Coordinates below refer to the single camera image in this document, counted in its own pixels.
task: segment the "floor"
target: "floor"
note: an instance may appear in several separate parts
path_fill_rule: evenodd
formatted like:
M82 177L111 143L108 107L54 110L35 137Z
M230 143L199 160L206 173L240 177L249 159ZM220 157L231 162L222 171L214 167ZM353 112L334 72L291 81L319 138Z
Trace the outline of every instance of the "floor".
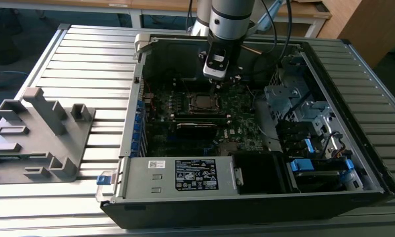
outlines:
M31 71L60 23L115 27L122 24L124 27L131 27L130 17L118 14L47 11L46 16L46 19L39 19L33 10L20 10L19 21L24 31L13 36L13 41L23 52L23 58L11 65L0 66L0 71L23 71L27 73ZM147 28L183 30L186 18L146 16L144 26ZM375 68L375 73L395 96L395 59L393 55L385 57ZM13 98L24 79L25 77L20 74L0 74L0 101Z

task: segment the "black cable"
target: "black cable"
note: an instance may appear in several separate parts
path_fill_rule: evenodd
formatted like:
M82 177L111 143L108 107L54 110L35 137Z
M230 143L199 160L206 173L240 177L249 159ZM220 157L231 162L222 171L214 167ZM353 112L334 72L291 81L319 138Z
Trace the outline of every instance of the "black cable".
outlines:
M190 29L190 16L192 17L192 0L190 0L190 9L187 11L187 17L186 17L186 33Z
M329 138L327 138L327 141L325 142L325 145L323 145L323 149L322 149L322 153L321 153L321 158L325 156L325 154L326 154L326 152L327 152L327 148L329 148L329 144L330 144L330 140L331 140L331 138L333 138L333 136L335 135L335 134L341 134L341 132L338 132L338 131L333 131L331 133L330 133L330 135L329 135Z
M267 51L267 52L263 52L262 54L269 54L274 51L275 47L277 47L277 43L278 43L278 35L277 35L277 27L275 27L275 24L274 24L274 19L273 19L273 16L271 16L271 13L270 13L270 10L269 10L269 7L266 6L266 3L263 0L262 1L262 4L265 6L265 9L266 9L266 13L269 14L269 17L270 17L270 21L271 21L271 25L273 25L273 29L274 29L274 45L273 45L273 48Z
M271 64L269 65L269 67L263 70L259 70L259 71L255 71L253 70L251 72L243 72L242 73L242 76L253 76L253 75L258 75L263 72L267 72L271 70L271 67L275 66L278 63L282 62L282 59L286 55L286 51L287 51L287 47L289 47L289 43L290 43L290 38L291 38L291 31L293 31L293 11L291 11L291 3L290 3L290 0L286 0L287 2L287 12L289 12L289 31L287 31L287 38L286 38L286 42L285 42L285 47L283 47L283 51L282 51L282 54L278 58L278 60Z
M309 98L309 96L310 96L310 91L303 95L303 97L299 99L297 104L290 108L290 110L285 114L282 120L285 120L287 118L287 116L291 115L291 113L297 110L297 108L303 104L303 102Z

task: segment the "wooden table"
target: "wooden table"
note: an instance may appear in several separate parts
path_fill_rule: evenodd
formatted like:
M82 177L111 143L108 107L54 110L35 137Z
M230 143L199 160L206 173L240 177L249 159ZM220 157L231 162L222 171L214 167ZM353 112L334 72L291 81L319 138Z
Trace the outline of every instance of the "wooden table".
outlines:
M0 7L35 10L80 11L130 14L132 27L143 27L143 15L187 16L188 0L0 0ZM192 16L196 16L194 0ZM317 37L329 12L318 11L314 3L293 2L294 23L310 24L306 37ZM275 22L289 22L283 5Z
M132 0L131 3L131 16L134 28L142 28L143 15L164 15L164 16L186 16L188 11L188 0ZM315 3L291 3L293 8L293 21L294 23L309 24L309 30L305 37L315 38L319 34L322 26L327 19L331 18L330 12L322 12L317 9ZM194 0L192 12L196 11L196 0ZM278 15L274 19L275 22L289 22L287 6L283 5Z
M0 7L130 14L132 0L0 0Z

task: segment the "warning symbols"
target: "warning symbols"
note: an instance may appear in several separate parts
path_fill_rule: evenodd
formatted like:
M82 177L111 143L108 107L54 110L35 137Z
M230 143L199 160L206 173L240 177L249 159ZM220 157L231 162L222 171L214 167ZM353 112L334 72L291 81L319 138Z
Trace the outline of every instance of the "warning symbols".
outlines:
M184 173L176 173L176 180L184 180Z
M218 190L214 159L176 160L176 190Z
M195 172L187 173L184 175L184 179L187 179L187 180L195 180Z

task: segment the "gray plastic part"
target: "gray plastic part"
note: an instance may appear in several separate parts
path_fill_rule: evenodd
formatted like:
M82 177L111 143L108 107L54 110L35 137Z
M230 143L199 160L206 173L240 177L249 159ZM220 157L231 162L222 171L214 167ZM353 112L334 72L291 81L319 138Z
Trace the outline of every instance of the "gray plastic part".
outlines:
M47 123L40 117L36 109L27 105L27 111L17 115L21 120L7 121L1 119L0 127L27 126L29 133L27 135L0 134L0 144L17 143L21 146L19 152L0 151L0 184L11 183L55 183L72 182L76 180L76 173L72 176L58 177L52 172L48 179L29 179L25 175L25 167L43 166L48 169L52 157L56 157L64 163L66 157L71 158L76 167L84 155L88 133L91 131L91 122L75 122L70 114L71 108L64 108L66 120L60 120L67 128L67 133L56 136ZM92 117L95 108L88 108Z
M36 156L35 154L32 154L29 160L32 160L33 162L51 162L52 158L54 155L51 152L48 152L46 156Z
M44 98L43 89L37 87L28 87L23 98L32 104L55 135L64 134L67 132L66 127L60 121L59 116L50 107L50 103Z
M4 126L0 128L0 135L27 135L28 133L27 126Z
M17 152L20 149L19 143L0 143L0 152Z
M60 25L59 25L59 30L68 30L68 29L71 29L71 24L67 24L67 23L62 23Z
M41 166L25 167L24 175L29 179L48 179L50 178L50 171Z
M50 105L51 105L51 109L52 111L55 112L55 114L58 115L58 118L60 120L64 120L67 119L67 114L66 114L66 111L64 111L64 108L60 104L59 101L48 101Z
M0 105L0 116L7 121L20 121L19 113L25 111L27 108L19 100L4 100Z
M76 174L78 167L68 157L64 159L63 163L54 157L50 163L50 171L60 178L70 177Z
M74 104L71 114L76 122L88 122L92 120L91 113L84 104Z

